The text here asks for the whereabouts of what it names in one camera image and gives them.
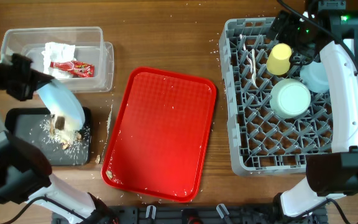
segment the red tray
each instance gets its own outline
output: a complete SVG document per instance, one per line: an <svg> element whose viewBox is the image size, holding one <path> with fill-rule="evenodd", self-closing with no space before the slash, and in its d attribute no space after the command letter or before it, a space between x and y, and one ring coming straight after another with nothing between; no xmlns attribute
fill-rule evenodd
<svg viewBox="0 0 358 224"><path fill-rule="evenodd" d="M216 87L207 79L135 69L104 158L105 183L177 202L192 200L200 186L215 99Z"/></svg>

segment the yellow cup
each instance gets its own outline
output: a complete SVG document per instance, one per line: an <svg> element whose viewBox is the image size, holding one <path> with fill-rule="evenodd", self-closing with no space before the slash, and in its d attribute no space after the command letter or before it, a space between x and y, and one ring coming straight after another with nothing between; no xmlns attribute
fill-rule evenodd
<svg viewBox="0 0 358 224"><path fill-rule="evenodd" d="M290 69L291 47L277 44L273 47L266 62L267 70L273 75L284 75Z"/></svg>

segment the clear plastic bin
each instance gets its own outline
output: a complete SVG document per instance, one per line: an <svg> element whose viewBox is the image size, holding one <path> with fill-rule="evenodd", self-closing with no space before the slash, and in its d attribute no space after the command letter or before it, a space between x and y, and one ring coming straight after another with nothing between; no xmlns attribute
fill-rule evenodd
<svg viewBox="0 0 358 224"><path fill-rule="evenodd" d="M18 53L33 60L31 67L44 71L45 43L56 42L75 45L74 58L95 66L92 78L60 78L73 92L110 91L114 71L112 45L103 41L100 27L56 27L11 29L5 33L1 57Z"/></svg>

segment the gray plastic crate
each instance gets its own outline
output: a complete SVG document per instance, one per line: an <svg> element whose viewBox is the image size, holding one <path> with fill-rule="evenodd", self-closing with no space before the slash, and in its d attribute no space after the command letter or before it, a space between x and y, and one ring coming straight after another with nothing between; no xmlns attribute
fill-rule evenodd
<svg viewBox="0 0 358 224"><path fill-rule="evenodd" d="M265 36L273 20L228 20L219 40L231 164L237 175L304 172L307 154L331 152L333 120L328 93L311 92L309 110L295 119L282 119L270 109L270 91L276 83L284 78L301 80L298 66L280 77L266 69L268 55L278 44ZM258 88L250 82L246 60L247 55L251 58L251 49L255 49Z"/></svg>

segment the wooden surface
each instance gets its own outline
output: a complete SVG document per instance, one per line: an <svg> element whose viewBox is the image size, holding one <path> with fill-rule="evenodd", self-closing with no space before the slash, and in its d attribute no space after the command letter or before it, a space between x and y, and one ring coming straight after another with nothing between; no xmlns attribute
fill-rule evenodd
<svg viewBox="0 0 358 224"><path fill-rule="evenodd" d="M0 46L5 31L28 27L100 26L105 41L112 42L115 54L114 89L109 93L77 94L83 106L93 113L91 162L83 167L55 167L57 176L74 187L91 192L108 205L156 203L157 198L138 197L130 192L108 187L99 174L96 155L101 154L106 139L106 121L112 103L112 124L118 113L122 94L130 72L139 66L187 73L212 80L218 88L201 181L202 191L192 205L240 205L271 202L279 192L292 188L303 174L267 177L238 177L231 170L227 139L227 109L224 84L218 67L216 45L224 23L242 17L275 16L281 7L274 0L238 1L105 1L70 3L0 4ZM303 9L303 1L288 0L295 9ZM358 9L358 1L348 9ZM40 100L18 102L0 92L0 115L4 119L11 108L41 107ZM358 195L339 200L351 222L358 220ZM23 205L0 205L0 222L13 217ZM330 223L342 223L337 211L329 206ZM49 223L50 212L32 206L17 223Z"/></svg>

